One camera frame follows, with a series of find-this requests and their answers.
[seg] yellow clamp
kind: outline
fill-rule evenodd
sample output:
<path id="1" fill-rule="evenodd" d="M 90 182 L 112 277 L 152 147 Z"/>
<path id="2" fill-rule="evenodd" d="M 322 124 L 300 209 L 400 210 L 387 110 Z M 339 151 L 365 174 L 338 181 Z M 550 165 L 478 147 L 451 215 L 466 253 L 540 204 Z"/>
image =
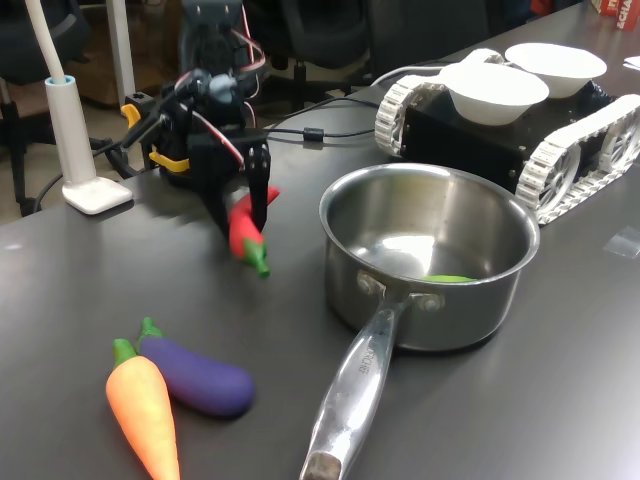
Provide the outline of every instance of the yellow clamp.
<path id="1" fill-rule="evenodd" d="M 136 107 L 131 104 L 123 105 L 120 108 L 122 114 L 127 117 L 127 121 L 129 122 L 129 128 L 133 127 L 136 123 L 140 121 L 140 112 Z M 149 158 L 156 162 L 158 165 L 162 165 L 167 170 L 173 173 L 182 173 L 184 171 L 189 170 L 189 159 L 185 158 L 184 160 L 171 160 L 164 155 L 161 155 L 157 152 L 151 152 L 149 154 Z"/>
<path id="2" fill-rule="evenodd" d="M 149 158 L 173 173 L 182 173 L 189 170 L 188 158 L 185 158 L 184 160 L 171 160 L 158 152 L 151 152 L 149 154 Z"/>

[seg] red chili pepper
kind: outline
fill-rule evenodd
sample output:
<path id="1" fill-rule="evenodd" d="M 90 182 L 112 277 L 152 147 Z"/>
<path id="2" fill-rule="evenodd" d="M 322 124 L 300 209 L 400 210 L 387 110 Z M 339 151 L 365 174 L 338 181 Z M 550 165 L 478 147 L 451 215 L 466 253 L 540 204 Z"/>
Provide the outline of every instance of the red chili pepper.
<path id="1" fill-rule="evenodd" d="M 280 195 L 275 187 L 267 191 L 267 205 Z M 264 237 L 251 219 L 251 197 L 245 195 L 236 203 L 229 214 L 229 246 L 236 258 L 254 267 L 261 277 L 267 277 L 271 271 L 265 263 L 267 248 Z"/>

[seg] purple eggplant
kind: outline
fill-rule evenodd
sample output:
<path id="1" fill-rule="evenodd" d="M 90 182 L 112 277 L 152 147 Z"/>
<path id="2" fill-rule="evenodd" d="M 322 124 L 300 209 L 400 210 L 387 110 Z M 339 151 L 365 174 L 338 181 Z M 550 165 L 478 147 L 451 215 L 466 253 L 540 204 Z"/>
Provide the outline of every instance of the purple eggplant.
<path id="1" fill-rule="evenodd" d="M 137 347 L 140 355 L 156 364 L 169 393 L 194 410 L 235 417 L 251 407 L 255 385 L 249 373 L 181 347 L 149 317 L 142 321 Z"/>

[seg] dark gray table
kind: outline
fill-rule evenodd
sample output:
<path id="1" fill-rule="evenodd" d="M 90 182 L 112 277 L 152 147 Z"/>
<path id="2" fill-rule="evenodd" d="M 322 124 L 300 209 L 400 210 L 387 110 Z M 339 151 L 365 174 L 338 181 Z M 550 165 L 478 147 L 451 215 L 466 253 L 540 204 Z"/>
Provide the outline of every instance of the dark gray table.
<path id="1" fill-rule="evenodd" d="M 581 8 L 488 44 L 599 45 L 603 83 L 640 92 L 640 73 L 621 68 L 640 54 L 638 33 L 612 32 L 612 20 Z M 327 108 L 286 125 L 352 131 L 374 113 Z M 341 175 L 387 158 L 371 138 L 321 149 L 274 141 L 272 153 L 283 194 L 265 231 L 267 281 L 229 258 L 193 195 L 152 174 L 128 183 L 133 208 L 88 218 L 65 206 L 0 228 L 2 480 L 147 478 L 104 395 L 111 340 L 133 339 L 145 315 L 258 385 L 236 421 L 175 407 L 183 479 L 297 478 L 353 336 L 324 304 L 318 201 Z M 396 356 L 351 479 L 638 478 L 640 265 L 603 246 L 640 227 L 639 185 L 634 167 L 544 228 L 510 318 L 484 348 Z"/>

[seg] green object in pot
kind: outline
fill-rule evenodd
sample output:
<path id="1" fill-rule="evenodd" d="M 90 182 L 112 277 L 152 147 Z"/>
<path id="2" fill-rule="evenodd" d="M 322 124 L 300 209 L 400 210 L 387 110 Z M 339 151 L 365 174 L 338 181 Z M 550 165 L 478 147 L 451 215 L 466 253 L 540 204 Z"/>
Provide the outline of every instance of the green object in pot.
<path id="1" fill-rule="evenodd" d="M 464 283 L 475 282 L 473 278 L 459 277 L 457 275 L 427 275 L 422 280 L 425 282 L 440 282 L 440 283 Z"/>

